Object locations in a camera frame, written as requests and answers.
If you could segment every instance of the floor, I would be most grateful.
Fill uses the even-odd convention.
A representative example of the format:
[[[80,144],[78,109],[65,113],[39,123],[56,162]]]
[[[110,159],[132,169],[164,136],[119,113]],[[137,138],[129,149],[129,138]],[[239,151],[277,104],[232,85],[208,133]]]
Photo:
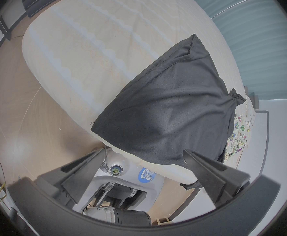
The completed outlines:
[[[64,112],[27,67],[22,36],[37,16],[25,17],[12,31],[12,39],[5,40],[0,48],[1,183],[11,184],[19,177],[35,180],[103,147]],[[152,220],[169,217],[192,191],[166,178],[149,211]]]

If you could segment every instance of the teal curtain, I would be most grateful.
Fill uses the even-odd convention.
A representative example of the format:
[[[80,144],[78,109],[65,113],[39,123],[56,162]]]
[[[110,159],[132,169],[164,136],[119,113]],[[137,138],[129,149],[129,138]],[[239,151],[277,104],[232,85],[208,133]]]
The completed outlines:
[[[195,1],[227,41],[249,92],[287,99],[287,15],[277,1]]]

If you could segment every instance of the blue circular sticker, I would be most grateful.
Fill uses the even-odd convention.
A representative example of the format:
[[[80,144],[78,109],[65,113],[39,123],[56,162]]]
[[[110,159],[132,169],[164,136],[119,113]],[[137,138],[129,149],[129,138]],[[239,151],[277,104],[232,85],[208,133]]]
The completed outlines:
[[[142,183],[149,183],[150,181],[152,181],[155,177],[155,173],[146,169],[146,168],[142,168],[142,170],[139,172],[138,175],[138,180],[139,182]]]

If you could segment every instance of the black cloth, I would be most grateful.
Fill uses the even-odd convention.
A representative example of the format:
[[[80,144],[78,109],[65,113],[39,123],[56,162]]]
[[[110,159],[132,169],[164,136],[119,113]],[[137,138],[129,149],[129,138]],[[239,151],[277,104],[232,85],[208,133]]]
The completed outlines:
[[[126,85],[91,131],[147,162],[187,168],[183,149],[218,160],[244,101],[234,89],[228,93],[194,34]]]

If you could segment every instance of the bed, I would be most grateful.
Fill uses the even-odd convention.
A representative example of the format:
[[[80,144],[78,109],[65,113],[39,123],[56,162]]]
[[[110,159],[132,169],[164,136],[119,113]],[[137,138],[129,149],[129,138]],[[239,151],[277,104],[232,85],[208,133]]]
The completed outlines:
[[[193,0],[62,0],[31,23],[22,51],[42,87],[92,133],[92,123],[133,78],[192,34],[210,53],[228,91],[234,88],[246,98],[235,113],[252,126],[254,109],[230,48]],[[180,166],[156,165],[115,151],[175,181],[197,180]],[[236,167],[240,153],[233,153],[225,163]]]

